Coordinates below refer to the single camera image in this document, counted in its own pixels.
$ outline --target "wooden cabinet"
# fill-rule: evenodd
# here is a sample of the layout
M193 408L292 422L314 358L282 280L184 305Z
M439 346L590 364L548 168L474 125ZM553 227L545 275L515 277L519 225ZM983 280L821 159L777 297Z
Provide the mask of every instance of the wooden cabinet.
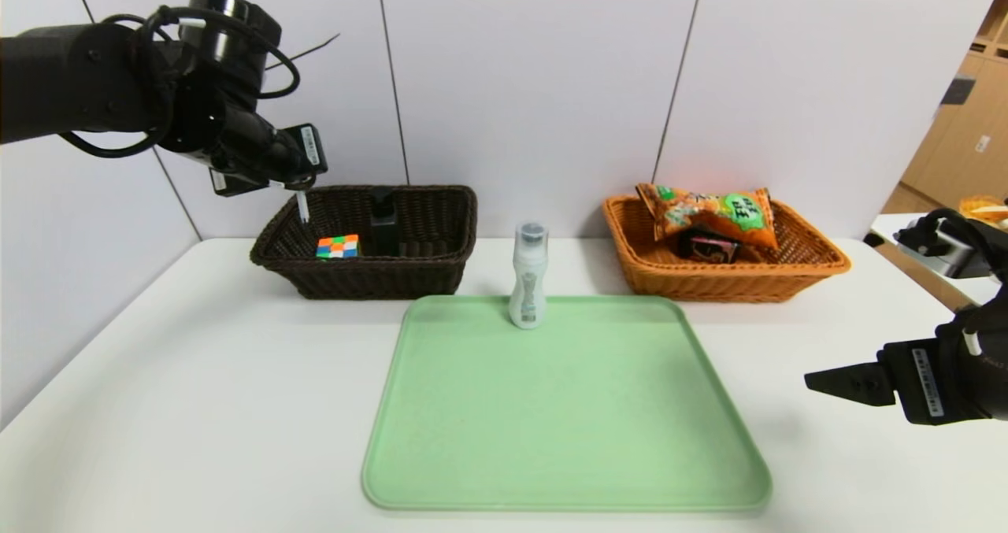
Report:
M975 194L1008 196L1008 63L975 53L960 73L977 84L962 106L943 106L903 182L939 204L958 208Z

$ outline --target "barcode label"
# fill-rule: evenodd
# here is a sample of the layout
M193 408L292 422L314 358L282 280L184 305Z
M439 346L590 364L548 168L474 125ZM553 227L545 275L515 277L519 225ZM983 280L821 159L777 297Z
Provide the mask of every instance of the barcode label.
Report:
M301 128L301 138L304 139L304 155L308 156L311 164L319 164L319 148L314 145L314 132L310 125Z
M924 400L931 417L943 417L944 408L938 397L938 388L934 385L934 374L931 372L931 362L927 361L927 353L923 349L913 349L914 364L917 364L917 376L920 377L920 388L924 390Z
M225 178L223 173L219 171L210 170L210 180L214 182L214 189L226 189L228 188L228 179Z

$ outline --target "white table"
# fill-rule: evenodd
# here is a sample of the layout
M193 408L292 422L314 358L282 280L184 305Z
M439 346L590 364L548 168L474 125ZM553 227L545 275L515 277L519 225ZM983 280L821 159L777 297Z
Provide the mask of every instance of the white table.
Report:
M875 218L875 222L872 222L872 232L881 236L886 242L892 243L893 246L899 247L899 243L896 242L893 235L901 231L901 229L906 228L910 222L921 217L923 217L923 214L879 215L878 218ZM997 279L992 277L952 279L946 277L946 275L938 274L938 272L931 270L931 268L927 268L927 271L932 272L934 277L941 279L943 283L961 292L963 296L972 300L974 304L986 303L987 300L993 299L998 289L1001 289L1001 284L998 283Z
M950 313L870 247L785 304L683 308L774 493L757 515L397 514L359 475L407 302L303 300L249 240L194 247L0 433L0 531L817 532L1004 529L1008 424L929 428L805 390ZM460 293L511 289L479 240ZM625 293L609 240L551 240L550 293Z

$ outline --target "bottle cap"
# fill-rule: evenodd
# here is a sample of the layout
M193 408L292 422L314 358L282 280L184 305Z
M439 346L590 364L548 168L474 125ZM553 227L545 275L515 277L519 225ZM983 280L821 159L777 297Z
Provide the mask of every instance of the bottle cap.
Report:
M546 259L549 231L539 222L522 222L514 233L514 259L542 261Z

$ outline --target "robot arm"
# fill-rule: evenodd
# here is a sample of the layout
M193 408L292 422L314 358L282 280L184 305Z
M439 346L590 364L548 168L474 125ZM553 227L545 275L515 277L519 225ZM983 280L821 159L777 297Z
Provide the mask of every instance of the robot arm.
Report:
M896 235L900 249L949 277L996 275L990 302L956 313L933 339L891 343L877 362L805 375L808 389L873 406L896 403L911 423L1008 420L1008 235L942 208Z
M169 24L180 27L178 40L163 30ZM279 41L279 24L244 0L190 0L146 20L122 14L3 38L0 142L58 134L104 157L156 145L211 167L223 196L271 182L306 189L328 170L313 125L277 130L255 113L259 99L289 95L299 84ZM291 73L281 91L261 92L267 53ZM74 131L143 131L146 138L102 149Z

